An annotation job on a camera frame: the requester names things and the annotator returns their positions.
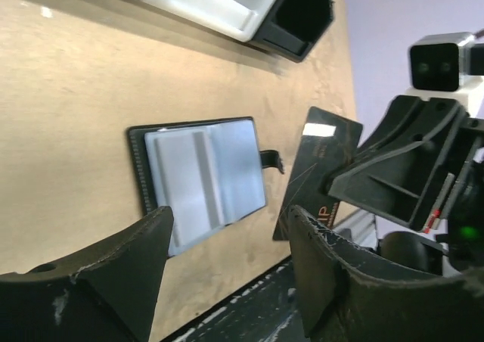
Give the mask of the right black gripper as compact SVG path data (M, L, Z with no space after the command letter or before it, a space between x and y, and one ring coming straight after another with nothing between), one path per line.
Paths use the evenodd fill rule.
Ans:
M325 177L338 200L420 231L448 175L457 176L472 141L457 100L399 95L352 161Z

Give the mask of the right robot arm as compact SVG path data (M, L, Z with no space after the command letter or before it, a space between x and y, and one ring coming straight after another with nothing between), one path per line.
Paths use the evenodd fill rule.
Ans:
M483 265L483 122L455 99L392 100L353 160L324 183L332 197L401 226L382 257L440 274Z

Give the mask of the black leather card holder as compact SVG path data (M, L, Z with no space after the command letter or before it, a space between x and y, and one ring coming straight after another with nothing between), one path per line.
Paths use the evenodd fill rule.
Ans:
M169 257L265 207L264 169L284 171L252 117L130 126L126 138L142 212L172 209Z

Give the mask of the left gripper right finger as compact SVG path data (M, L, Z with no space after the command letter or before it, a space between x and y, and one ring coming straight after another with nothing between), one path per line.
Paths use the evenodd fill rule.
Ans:
M481 341L483 270L450 278L389 261L289 212L296 299L312 341Z

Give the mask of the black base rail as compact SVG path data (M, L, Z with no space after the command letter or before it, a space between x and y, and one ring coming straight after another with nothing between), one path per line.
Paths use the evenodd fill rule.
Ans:
M307 341L291 257L254 278L162 342Z

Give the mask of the black VIP card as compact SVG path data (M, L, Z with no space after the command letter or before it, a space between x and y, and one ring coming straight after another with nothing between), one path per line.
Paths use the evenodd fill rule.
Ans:
M330 174L351 163L363 125L318 107L310 107L302 128L290 178L272 236L289 239L290 206L299 205L332 228L340 201L327 194Z

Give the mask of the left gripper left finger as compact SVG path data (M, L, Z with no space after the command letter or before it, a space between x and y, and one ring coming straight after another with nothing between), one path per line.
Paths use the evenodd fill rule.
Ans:
M147 341L174 218L126 229L27 273L1 276L3 341Z

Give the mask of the black white card sorting tray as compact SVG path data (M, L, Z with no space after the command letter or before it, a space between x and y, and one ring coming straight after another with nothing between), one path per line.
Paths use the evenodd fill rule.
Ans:
M334 20L333 0L138 1L296 63Z

